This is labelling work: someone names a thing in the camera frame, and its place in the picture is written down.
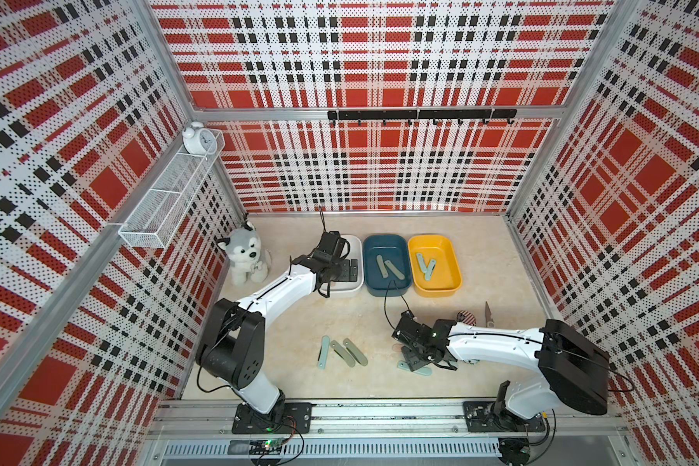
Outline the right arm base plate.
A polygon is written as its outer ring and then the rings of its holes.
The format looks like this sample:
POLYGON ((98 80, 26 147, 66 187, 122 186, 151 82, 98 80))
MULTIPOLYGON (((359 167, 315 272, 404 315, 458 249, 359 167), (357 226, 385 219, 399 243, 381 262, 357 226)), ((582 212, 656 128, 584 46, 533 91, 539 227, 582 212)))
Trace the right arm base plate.
POLYGON ((463 416, 469 433, 545 433, 547 430, 539 415, 521 419, 505 409, 497 411, 495 402, 464 402, 463 416))

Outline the olive knife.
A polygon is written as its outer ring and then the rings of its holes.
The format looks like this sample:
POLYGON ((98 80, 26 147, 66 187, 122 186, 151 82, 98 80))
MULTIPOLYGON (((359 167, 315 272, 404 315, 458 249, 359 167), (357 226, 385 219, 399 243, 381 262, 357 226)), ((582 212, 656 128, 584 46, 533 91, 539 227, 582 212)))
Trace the olive knife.
POLYGON ((379 267, 379 271, 384 279, 387 279, 389 274, 388 274, 388 268, 386 268, 386 262, 384 262, 384 258, 378 254, 376 256, 376 262, 379 267))
POLYGON ((394 277, 396 277, 396 279, 399 281, 405 281, 406 275, 400 269, 398 269, 390 260, 386 259, 384 262, 386 262, 386 268, 388 268, 388 271, 390 271, 394 277))

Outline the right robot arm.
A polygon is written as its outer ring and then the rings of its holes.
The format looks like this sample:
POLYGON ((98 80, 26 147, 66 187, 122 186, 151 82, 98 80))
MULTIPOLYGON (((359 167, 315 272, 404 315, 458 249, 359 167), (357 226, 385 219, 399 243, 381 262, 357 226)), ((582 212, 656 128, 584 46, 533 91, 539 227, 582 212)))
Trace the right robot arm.
POLYGON ((561 320, 522 330, 455 320, 436 320, 428 326, 406 311, 392 338, 403 346, 412 371, 430 364, 454 370, 454 361, 483 361, 531 372, 526 381, 500 386, 495 404, 511 417, 528 421, 559 406, 592 416, 608 413, 609 353, 561 320))

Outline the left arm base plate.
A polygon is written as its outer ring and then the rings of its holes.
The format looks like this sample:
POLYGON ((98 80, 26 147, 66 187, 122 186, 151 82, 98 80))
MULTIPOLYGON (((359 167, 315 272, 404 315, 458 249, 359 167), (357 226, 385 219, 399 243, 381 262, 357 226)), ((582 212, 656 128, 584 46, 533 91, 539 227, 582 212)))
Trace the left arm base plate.
POLYGON ((307 434, 311 427, 312 409, 311 403, 278 403, 269 414, 261 414, 247 404, 240 404, 236 409, 231 433, 307 434))

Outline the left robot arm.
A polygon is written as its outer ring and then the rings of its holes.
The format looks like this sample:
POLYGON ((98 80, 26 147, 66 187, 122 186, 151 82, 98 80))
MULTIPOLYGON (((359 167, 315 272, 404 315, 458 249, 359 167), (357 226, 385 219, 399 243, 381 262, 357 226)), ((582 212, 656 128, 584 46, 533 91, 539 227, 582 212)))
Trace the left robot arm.
POLYGON ((225 382, 257 417, 281 423, 285 394, 263 370, 266 331, 310 294, 329 298, 330 285, 340 281, 350 251, 340 232, 324 231, 310 254, 291 260, 289 268, 263 289, 238 301, 217 301, 196 350, 199 368, 225 382))

